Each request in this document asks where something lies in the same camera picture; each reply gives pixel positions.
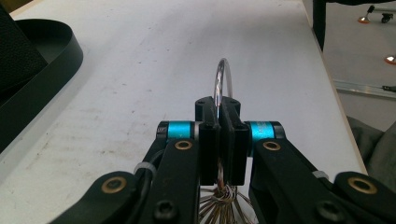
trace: floor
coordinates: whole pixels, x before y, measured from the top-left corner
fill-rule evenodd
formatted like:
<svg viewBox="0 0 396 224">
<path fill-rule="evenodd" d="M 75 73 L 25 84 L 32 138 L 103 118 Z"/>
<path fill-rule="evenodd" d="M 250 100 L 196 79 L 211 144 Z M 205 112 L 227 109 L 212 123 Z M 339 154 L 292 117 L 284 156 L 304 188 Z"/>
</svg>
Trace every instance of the floor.
<svg viewBox="0 0 396 224">
<path fill-rule="evenodd" d="M 312 20 L 312 0 L 303 2 L 308 19 Z M 396 86 L 396 65 L 384 62 L 387 55 L 396 54 L 396 15 L 395 20 L 382 23 L 380 13 L 371 13 L 369 24 L 359 23 L 358 17 L 364 16 L 369 6 L 327 4 L 324 61 L 336 81 L 362 86 Z M 396 2 L 376 6 L 396 8 Z M 396 98 L 342 92 L 339 97 L 348 116 L 379 130 L 385 131 L 396 121 Z"/>
</svg>

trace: gray fabric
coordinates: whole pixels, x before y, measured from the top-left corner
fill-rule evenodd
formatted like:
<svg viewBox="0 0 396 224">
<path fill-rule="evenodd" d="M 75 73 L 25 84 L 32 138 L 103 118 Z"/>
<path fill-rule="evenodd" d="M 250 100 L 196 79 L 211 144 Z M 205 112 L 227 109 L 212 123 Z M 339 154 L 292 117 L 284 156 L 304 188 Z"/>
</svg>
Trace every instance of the gray fabric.
<svg viewBox="0 0 396 224">
<path fill-rule="evenodd" d="M 381 132 L 348 118 L 369 176 L 396 192 L 396 122 Z"/>
</svg>

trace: screw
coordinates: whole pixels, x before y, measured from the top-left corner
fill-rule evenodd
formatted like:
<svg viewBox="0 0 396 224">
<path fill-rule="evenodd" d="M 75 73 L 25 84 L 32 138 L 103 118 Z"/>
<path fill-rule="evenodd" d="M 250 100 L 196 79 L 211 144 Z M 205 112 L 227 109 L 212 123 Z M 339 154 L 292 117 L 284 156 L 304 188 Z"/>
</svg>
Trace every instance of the screw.
<svg viewBox="0 0 396 224">
<path fill-rule="evenodd" d="M 172 201 L 162 200 L 154 208 L 154 218 L 161 223 L 169 223 L 177 218 L 178 210 Z"/>
<path fill-rule="evenodd" d="M 317 212 L 318 214 L 332 222 L 332 223 L 341 223 L 346 220 L 344 212 L 340 209 L 340 207 L 331 202 L 331 201 L 322 201 L 317 203 Z"/>
</svg>

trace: brass ring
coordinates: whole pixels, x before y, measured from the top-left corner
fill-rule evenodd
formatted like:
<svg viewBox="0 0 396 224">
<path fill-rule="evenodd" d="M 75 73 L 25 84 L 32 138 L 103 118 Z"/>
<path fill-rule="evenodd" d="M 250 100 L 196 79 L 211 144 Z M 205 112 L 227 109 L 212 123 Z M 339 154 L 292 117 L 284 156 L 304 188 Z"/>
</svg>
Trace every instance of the brass ring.
<svg viewBox="0 0 396 224">
<path fill-rule="evenodd" d="M 117 193 L 124 189 L 126 186 L 126 179 L 122 176 L 114 176 L 109 178 L 102 185 L 102 192 L 104 193 Z"/>
<path fill-rule="evenodd" d="M 352 176 L 347 180 L 347 183 L 349 184 L 350 187 L 352 187 L 357 191 L 360 191 L 361 193 L 376 194 L 378 192 L 378 189 L 372 182 L 360 177 Z M 357 183 L 364 184 L 367 188 L 363 188 Z"/>
<path fill-rule="evenodd" d="M 187 150 L 187 149 L 190 149 L 191 147 L 192 147 L 192 143 L 189 141 L 178 141 L 175 144 L 175 148 L 177 148 L 179 150 Z"/>
<path fill-rule="evenodd" d="M 264 142 L 262 146 L 272 151 L 280 150 L 280 144 L 276 142 Z"/>
</svg>

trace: tabletop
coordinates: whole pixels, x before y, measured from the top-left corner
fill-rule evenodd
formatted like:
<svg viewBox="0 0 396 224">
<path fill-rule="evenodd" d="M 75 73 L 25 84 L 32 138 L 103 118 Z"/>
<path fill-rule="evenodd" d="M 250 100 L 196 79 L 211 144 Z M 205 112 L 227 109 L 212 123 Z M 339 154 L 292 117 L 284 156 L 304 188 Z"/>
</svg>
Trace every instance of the tabletop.
<svg viewBox="0 0 396 224">
<path fill-rule="evenodd" d="M 35 0 L 11 16 L 67 23 L 84 62 L 0 155 L 1 223 L 49 222 L 132 172 L 161 120 L 194 120 L 221 58 L 241 120 L 279 121 L 330 180 L 365 173 L 301 1 Z"/>
</svg>

